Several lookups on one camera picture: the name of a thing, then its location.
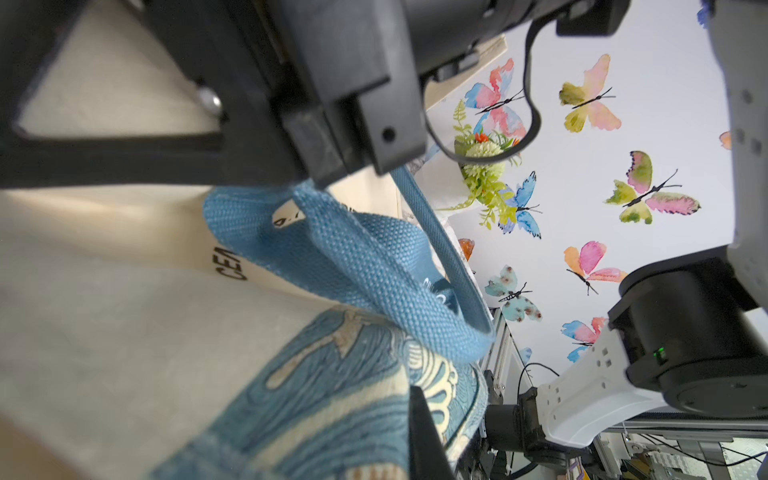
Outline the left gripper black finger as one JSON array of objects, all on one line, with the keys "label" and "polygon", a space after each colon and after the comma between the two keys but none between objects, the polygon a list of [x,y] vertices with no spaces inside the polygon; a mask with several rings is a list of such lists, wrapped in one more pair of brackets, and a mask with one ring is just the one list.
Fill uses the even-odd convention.
[{"label": "left gripper black finger", "polygon": [[423,390],[417,386],[409,391],[408,440],[410,480],[454,479]]}]

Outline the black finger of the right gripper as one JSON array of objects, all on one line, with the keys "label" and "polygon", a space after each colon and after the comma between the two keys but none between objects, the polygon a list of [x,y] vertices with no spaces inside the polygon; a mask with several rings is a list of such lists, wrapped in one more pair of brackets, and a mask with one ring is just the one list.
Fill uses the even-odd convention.
[{"label": "black finger of the right gripper", "polygon": [[220,131],[36,139],[18,119],[85,11],[81,1],[1,5],[1,185],[284,185],[305,167],[274,109],[284,78],[251,1],[152,1],[151,35],[222,101]]}]

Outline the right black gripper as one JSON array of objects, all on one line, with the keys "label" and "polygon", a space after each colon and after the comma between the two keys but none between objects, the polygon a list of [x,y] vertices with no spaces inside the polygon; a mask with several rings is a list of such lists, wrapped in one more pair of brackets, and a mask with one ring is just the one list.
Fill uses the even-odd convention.
[{"label": "right black gripper", "polygon": [[147,183],[329,185],[425,149],[423,90],[519,25],[609,36],[625,1],[152,1],[182,72],[220,100],[222,141],[156,149]]}]

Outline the blue handled canvas tote bag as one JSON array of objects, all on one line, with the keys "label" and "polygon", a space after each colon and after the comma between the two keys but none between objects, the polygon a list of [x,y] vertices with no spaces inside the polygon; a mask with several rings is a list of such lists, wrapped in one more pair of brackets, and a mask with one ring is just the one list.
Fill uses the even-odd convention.
[{"label": "blue handled canvas tote bag", "polygon": [[489,313],[404,1],[1,5],[1,475],[451,478]]}]

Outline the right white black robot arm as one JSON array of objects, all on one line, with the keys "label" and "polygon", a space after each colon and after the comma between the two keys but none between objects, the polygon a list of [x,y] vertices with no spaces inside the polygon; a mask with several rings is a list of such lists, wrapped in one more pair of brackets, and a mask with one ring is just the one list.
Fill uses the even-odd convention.
[{"label": "right white black robot arm", "polygon": [[84,260],[1,207],[1,350],[21,354],[21,416],[78,440],[96,470],[154,479],[443,478],[482,419],[529,455],[579,446],[659,400],[714,400],[752,417],[767,357],[743,324],[767,303],[767,197],[745,194],[745,240],[642,267],[621,284],[605,390],[588,361],[519,407],[482,377],[458,426],[438,426],[405,352],[471,367],[491,348],[488,309],[406,169],[432,131],[422,90],[475,43],[529,24],[608,35],[624,1],[151,1],[140,27],[223,103],[216,133],[49,139],[17,124],[85,17],[82,1],[1,5],[1,193],[55,187],[211,186],[203,217],[225,248],[333,307],[214,294],[179,270],[85,271]]}]

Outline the potted artificial flower plant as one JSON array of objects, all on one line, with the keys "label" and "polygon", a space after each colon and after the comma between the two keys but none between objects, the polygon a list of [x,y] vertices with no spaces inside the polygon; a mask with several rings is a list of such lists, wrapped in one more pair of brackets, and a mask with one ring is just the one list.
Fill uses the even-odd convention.
[{"label": "potted artificial flower plant", "polygon": [[[463,157],[485,158],[517,146],[525,130],[509,134],[493,125],[488,112],[472,121],[467,103],[460,100],[452,113],[454,132],[449,151]],[[475,209],[479,224],[504,233],[523,227],[524,211],[515,205],[515,193],[503,181],[506,167],[520,163],[518,155],[492,164],[458,163],[432,144],[409,166],[432,209],[442,221],[460,211]]]}]

